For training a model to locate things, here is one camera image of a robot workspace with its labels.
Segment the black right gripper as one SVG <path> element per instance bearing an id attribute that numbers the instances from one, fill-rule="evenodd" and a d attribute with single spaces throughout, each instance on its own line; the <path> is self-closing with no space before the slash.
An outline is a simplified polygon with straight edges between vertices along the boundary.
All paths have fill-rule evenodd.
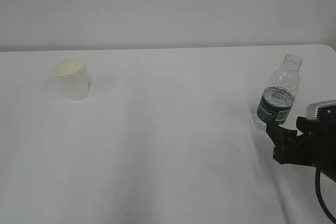
<path id="1" fill-rule="evenodd" d="M 279 164 L 293 164 L 321 168 L 332 181 L 335 181 L 335 134 L 318 131 L 319 123 L 297 117 L 297 130 L 290 130 L 269 123 L 266 133 L 274 144 L 273 159 Z"/>

